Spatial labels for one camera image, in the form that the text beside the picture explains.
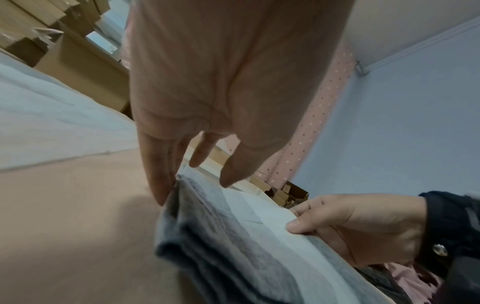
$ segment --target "white ceiling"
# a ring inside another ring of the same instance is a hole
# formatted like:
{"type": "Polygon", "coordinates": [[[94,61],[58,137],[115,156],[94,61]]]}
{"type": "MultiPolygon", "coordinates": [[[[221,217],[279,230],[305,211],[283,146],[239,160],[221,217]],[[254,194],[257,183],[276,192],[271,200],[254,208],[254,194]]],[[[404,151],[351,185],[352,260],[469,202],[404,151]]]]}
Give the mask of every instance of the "white ceiling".
{"type": "Polygon", "coordinates": [[[345,35],[368,66],[480,16],[480,0],[356,0],[345,35]]]}

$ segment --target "light blue wall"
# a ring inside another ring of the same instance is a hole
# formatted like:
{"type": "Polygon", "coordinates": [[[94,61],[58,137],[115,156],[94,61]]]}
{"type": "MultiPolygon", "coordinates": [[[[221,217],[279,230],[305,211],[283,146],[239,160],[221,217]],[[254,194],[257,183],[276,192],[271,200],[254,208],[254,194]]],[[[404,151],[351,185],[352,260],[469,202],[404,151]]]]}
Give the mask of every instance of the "light blue wall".
{"type": "Polygon", "coordinates": [[[293,182],[311,192],[480,192],[480,27],[353,77],[293,182]]]}

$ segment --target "polka dot curtain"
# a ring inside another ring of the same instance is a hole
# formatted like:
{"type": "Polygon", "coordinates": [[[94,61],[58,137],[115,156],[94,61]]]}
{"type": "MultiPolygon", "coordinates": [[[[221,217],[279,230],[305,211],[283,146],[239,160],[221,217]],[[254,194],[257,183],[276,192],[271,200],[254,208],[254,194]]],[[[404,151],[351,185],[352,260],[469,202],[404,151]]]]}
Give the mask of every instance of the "polka dot curtain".
{"type": "MultiPolygon", "coordinates": [[[[341,42],[334,59],[310,107],[305,113],[290,142],[270,157],[255,175],[275,188],[282,188],[307,156],[315,139],[322,131],[330,112],[355,68],[351,47],[341,42]]],[[[225,145],[230,153],[239,143],[236,136],[227,137],[225,145]]]]}

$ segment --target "hand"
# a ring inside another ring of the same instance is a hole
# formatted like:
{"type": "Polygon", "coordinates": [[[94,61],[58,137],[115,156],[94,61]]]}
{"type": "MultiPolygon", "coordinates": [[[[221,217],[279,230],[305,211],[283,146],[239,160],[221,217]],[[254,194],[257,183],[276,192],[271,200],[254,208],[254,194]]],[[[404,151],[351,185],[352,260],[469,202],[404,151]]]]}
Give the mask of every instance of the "hand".
{"type": "Polygon", "coordinates": [[[241,143],[220,176],[252,175],[288,143],[324,77],[354,0],[140,0],[132,11],[131,105],[143,165],[163,204],[218,139],[241,143]]]}
{"type": "Polygon", "coordinates": [[[289,232],[314,233],[352,266],[413,260],[427,221],[424,198],[394,194],[320,196],[290,210],[289,232]]]}

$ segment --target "dark sleeve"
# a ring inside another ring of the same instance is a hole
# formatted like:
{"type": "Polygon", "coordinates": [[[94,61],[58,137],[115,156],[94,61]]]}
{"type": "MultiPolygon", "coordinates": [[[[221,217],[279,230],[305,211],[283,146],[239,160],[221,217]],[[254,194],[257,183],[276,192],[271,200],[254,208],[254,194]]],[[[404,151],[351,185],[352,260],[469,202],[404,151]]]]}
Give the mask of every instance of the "dark sleeve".
{"type": "Polygon", "coordinates": [[[478,234],[471,224],[475,220],[479,222],[480,201],[440,191],[420,196],[426,200],[427,222],[415,261],[445,278],[456,256],[480,257],[478,234]]]}

